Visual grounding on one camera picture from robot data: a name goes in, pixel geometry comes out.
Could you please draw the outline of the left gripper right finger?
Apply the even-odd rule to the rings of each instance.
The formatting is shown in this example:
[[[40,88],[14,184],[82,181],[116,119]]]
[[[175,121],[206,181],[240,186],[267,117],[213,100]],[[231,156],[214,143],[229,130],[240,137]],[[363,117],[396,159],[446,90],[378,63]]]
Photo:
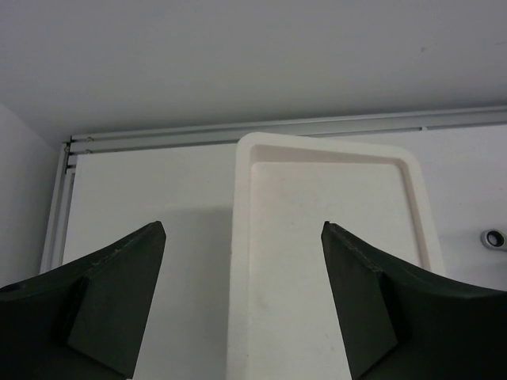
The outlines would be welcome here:
[[[353,378],[505,378],[504,291],[419,268],[332,222],[321,240]]]

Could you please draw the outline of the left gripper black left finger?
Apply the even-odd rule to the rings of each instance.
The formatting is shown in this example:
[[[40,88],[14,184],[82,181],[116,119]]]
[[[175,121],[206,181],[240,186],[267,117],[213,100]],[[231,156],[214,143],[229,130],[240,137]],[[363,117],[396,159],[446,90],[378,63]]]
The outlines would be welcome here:
[[[3,379],[131,379],[166,232],[149,223],[119,241],[1,289]]]

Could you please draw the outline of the silver ratchet wrench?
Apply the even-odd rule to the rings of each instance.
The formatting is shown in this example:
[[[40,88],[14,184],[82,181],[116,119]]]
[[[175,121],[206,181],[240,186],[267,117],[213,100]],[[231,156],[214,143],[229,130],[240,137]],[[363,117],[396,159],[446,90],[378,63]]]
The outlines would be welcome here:
[[[484,230],[481,232],[480,240],[482,245],[489,250],[507,251],[507,237],[506,234],[502,233],[500,230]]]

